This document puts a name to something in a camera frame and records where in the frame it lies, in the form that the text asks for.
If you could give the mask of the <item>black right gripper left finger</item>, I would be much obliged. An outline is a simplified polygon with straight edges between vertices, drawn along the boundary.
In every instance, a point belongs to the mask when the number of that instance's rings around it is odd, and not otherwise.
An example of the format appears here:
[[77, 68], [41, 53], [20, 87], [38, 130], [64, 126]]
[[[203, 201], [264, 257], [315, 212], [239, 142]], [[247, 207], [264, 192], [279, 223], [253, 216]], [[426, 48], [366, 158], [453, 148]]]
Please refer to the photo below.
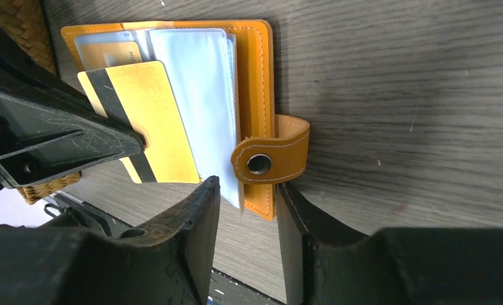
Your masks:
[[220, 185], [118, 238], [85, 227], [0, 227], [0, 304], [206, 304]]

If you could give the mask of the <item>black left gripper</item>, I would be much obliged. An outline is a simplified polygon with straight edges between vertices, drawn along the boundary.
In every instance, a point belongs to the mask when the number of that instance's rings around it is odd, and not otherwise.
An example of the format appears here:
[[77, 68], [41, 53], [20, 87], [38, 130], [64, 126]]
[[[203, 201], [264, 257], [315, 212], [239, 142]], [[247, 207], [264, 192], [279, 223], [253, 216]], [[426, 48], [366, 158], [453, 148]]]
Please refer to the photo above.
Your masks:
[[82, 108], [75, 96], [0, 27], [0, 190], [144, 150], [138, 133]]

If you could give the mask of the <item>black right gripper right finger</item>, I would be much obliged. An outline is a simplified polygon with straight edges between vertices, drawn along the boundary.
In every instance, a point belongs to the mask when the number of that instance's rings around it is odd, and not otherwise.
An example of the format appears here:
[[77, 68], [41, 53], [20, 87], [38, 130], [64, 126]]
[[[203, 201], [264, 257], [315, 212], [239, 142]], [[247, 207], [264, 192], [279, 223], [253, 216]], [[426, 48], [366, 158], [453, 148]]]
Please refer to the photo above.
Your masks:
[[363, 234], [278, 187], [288, 304], [503, 304], [503, 229]]

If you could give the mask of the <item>orange leather card holder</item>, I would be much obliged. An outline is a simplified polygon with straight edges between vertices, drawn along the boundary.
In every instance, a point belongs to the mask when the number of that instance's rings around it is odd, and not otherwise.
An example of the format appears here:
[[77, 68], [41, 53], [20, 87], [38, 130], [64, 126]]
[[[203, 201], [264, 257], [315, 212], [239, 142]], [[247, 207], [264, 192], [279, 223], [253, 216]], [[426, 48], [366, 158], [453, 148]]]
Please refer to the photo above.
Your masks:
[[265, 220], [276, 216], [275, 185], [303, 174], [310, 124], [275, 113], [274, 52], [271, 25], [265, 20], [143, 21], [71, 25], [61, 35], [80, 71], [73, 40], [82, 34], [166, 28], [220, 28], [236, 37], [239, 118], [242, 141], [232, 154], [232, 171], [244, 184], [244, 204]]

